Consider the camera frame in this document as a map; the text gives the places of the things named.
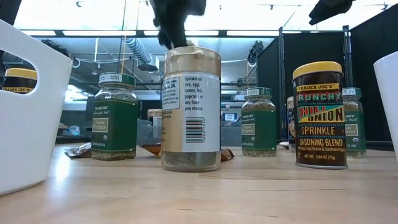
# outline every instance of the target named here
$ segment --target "gold lid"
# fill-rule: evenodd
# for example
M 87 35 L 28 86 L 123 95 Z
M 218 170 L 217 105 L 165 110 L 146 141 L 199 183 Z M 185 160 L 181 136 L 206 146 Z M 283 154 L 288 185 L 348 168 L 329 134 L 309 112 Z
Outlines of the gold lid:
M 30 78 L 37 80 L 37 72 L 35 70 L 25 68 L 8 68 L 6 70 L 5 77 L 19 77 L 19 78 Z
M 220 77 L 221 57 L 203 47 L 177 47 L 166 53 L 165 76 L 177 72 L 206 72 Z
M 148 117 L 162 116 L 162 109 L 149 109 Z
M 302 65 L 293 72 L 293 80 L 302 75 L 314 72 L 339 72 L 343 75 L 343 69 L 337 62 L 313 62 Z

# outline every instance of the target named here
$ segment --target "spice jar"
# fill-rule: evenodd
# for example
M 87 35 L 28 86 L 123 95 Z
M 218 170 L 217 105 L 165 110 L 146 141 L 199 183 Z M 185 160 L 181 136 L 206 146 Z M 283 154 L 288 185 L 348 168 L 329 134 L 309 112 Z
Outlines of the spice jar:
M 36 86 L 37 73 L 35 70 L 24 68 L 9 68 L 4 75 L 2 90 L 14 93 L 30 93 Z
M 342 78 L 336 62 L 309 63 L 293 72 L 297 165 L 347 168 Z
M 179 47 L 165 57 L 162 86 L 162 167 L 179 172 L 218 169 L 220 146 L 218 53 Z
M 152 125 L 152 137 L 159 139 L 162 135 L 162 109 L 149 109 L 148 120 Z
M 360 88 L 343 88 L 347 157 L 366 157 L 365 126 Z
M 289 137 L 289 151 L 296 151 L 295 129 L 294 129 L 294 100 L 293 96 L 287 98 L 287 136 Z
M 104 161 L 136 156 L 138 102 L 130 75 L 103 73 L 95 95 L 91 157 Z
M 276 112 L 270 88 L 245 91 L 242 106 L 242 154 L 244 156 L 276 156 Z

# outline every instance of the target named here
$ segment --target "yellow lid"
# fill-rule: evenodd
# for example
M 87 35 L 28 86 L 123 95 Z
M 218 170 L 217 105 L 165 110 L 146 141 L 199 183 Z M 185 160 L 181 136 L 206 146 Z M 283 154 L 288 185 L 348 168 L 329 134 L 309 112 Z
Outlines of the yellow lid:
M 313 62 L 302 65 L 293 72 L 293 80 L 302 75 L 314 72 L 340 72 L 343 75 L 343 69 L 337 62 Z
M 37 80 L 37 72 L 25 68 L 9 68 L 6 71 L 5 77 L 21 77 Z

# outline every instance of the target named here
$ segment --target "jar lid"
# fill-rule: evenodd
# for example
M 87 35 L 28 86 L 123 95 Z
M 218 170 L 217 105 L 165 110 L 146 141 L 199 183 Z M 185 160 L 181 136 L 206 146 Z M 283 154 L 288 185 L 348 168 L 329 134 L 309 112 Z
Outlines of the jar lid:
M 244 98 L 250 96 L 269 96 L 272 97 L 272 90 L 270 88 L 265 87 L 256 87 L 256 88 L 248 88 L 244 92 Z
M 355 87 L 343 88 L 343 96 L 362 97 L 361 89 Z
M 116 72 L 106 72 L 99 76 L 98 84 L 102 83 L 120 83 L 128 86 L 135 86 L 136 79 L 131 75 Z
M 162 116 L 162 109 L 149 109 L 147 113 L 148 117 Z
M 203 47 L 177 47 L 165 56 L 165 76 L 180 72 L 203 72 L 221 76 L 221 57 Z
M 37 72 L 35 70 L 25 68 L 8 68 L 4 76 L 37 80 Z
M 300 66 L 293 72 L 293 81 L 302 75 L 314 72 L 338 72 L 343 74 L 341 65 L 337 62 L 313 62 Z

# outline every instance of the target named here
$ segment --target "ceiling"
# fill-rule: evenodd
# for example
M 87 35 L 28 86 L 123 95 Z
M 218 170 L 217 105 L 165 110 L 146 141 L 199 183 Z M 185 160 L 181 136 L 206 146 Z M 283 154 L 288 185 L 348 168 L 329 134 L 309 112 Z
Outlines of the ceiling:
M 351 28 L 397 0 L 357 0 L 346 14 L 317 26 L 308 24 L 319 0 L 207 0 L 204 16 L 190 16 L 187 30 L 341 30 Z M 146 0 L 23 0 L 15 26 L 20 29 L 155 30 Z

